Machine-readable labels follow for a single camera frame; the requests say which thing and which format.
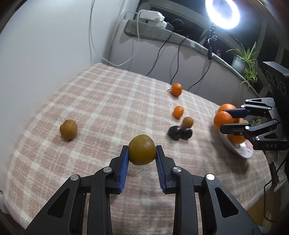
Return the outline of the floral white plate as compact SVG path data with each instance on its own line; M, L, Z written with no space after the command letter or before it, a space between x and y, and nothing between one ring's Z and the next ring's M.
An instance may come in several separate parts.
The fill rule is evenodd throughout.
M244 159L249 159L252 157L254 152L253 145L248 140L241 144L235 144L231 142L228 134L222 134L221 132L219 132L219 136L222 143L227 147L227 149L229 149L233 153Z

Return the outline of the small figurine on sill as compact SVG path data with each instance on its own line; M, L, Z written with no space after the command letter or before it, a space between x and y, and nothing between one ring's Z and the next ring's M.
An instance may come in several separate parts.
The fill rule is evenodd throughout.
M221 51L220 51L220 50L217 50L217 51L216 51L216 55L219 56L219 57L221 57Z

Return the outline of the dark plum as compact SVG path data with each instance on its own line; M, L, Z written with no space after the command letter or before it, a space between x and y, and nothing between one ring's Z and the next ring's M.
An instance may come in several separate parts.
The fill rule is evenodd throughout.
M173 139L178 141L181 138L182 128L180 126L172 126L168 129L167 135Z
M182 128L181 130L181 139L188 140L192 137L193 131L190 128Z

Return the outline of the green-brown kiwi fruit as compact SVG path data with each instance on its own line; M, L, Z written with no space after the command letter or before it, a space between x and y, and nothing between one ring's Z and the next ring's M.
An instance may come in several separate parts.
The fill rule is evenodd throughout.
M134 137L128 145L129 160L134 165L147 165L156 158L156 146L148 135Z

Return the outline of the pink plaid tablecloth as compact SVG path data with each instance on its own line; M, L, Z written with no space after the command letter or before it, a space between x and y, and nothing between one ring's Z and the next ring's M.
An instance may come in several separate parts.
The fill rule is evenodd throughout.
M72 175L92 175L108 166L137 135L150 136L166 156L190 173L212 173L245 208L264 194L271 173L263 152L249 160L229 151L213 125L218 105L184 91L168 93L169 84L140 74L96 64L57 91L25 126L10 155L3 192L15 221L27 227L44 204ZM176 106L183 116L173 116ZM176 141L167 135L192 117L193 135ZM77 135L65 140L60 125L72 119Z

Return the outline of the tangerine with stem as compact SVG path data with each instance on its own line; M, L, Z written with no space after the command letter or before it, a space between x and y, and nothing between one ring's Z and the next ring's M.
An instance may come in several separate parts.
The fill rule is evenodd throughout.
M179 97L182 94L182 85L180 83L174 83L168 91L172 96Z

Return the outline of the white power strip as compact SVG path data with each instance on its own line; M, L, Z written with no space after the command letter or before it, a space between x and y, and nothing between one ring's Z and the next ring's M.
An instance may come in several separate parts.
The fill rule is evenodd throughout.
M158 11L142 9L138 12L137 19L147 20L148 24L154 27L158 28L167 27L167 22L165 22L165 16Z

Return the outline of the black adapter on sill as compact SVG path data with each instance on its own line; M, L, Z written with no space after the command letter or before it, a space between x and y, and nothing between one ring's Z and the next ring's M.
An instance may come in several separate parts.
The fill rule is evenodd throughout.
M171 23L167 22L166 29L169 31L174 31L174 26Z

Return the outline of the brown cracked kiwi fruit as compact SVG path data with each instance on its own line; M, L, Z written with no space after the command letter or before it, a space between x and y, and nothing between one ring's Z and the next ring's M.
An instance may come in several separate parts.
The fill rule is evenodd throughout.
M60 134L65 140L72 140L77 135L77 124L74 120L69 119L60 125Z

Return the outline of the small tangerine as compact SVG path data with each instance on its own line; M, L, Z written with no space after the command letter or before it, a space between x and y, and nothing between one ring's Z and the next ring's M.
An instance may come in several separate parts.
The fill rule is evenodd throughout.
M173 110L173 116L177 119L180 119L183 116L184 108L182 106L176 106Z

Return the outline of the potted spider plant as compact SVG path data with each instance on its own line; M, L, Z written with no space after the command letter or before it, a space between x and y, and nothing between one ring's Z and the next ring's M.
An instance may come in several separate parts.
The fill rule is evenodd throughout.
M244 74L245 80L241 84L246 84L249 88L253 88L253 85L258 81L257 75L260 68L257 58L254 57L259 54L259 51L256 50L257 42L254 42L252 48L248 47L248 49L245 49L240 40L234 39L237 41L239 48L231 48L227 52L234 52L234 58L244 64L241 73Z

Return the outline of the large orange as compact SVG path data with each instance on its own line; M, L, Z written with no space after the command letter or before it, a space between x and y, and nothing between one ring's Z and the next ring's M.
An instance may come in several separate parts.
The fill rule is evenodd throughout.
M221 111L225 111L225 110L232 110L232 109L236 109L236 108L237 107L233 104L225 103L219 107L217 112L221 112Z

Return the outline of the small brown kiwi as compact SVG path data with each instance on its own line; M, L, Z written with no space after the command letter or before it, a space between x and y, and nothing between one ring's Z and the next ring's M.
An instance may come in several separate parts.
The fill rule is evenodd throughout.
M183 128L191 128L194 124L194 120L192 117L185 117L182 122Z

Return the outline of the lumpy orange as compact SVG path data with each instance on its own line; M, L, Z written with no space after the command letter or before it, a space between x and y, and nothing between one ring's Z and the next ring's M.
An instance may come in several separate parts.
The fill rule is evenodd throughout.
M232 116L226 111L217 112L213 119L213 124L217 128L217 130L220 129L221 125L230 123L234 123L234 120Z

